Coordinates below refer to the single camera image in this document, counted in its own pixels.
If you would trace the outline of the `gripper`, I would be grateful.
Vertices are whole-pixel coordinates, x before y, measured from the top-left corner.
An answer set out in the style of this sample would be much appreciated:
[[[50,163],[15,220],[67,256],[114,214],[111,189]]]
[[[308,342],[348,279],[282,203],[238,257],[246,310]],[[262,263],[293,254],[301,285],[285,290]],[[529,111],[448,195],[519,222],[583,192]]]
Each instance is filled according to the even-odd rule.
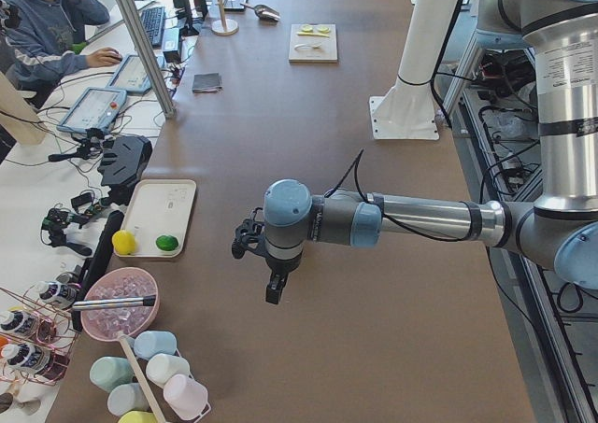
[[[299,266],[299,257],[281,260],[267,256],[266,263],[271,269],[271,275],[266,286],[265,300],[271,304],[279,304],[289,273]]]

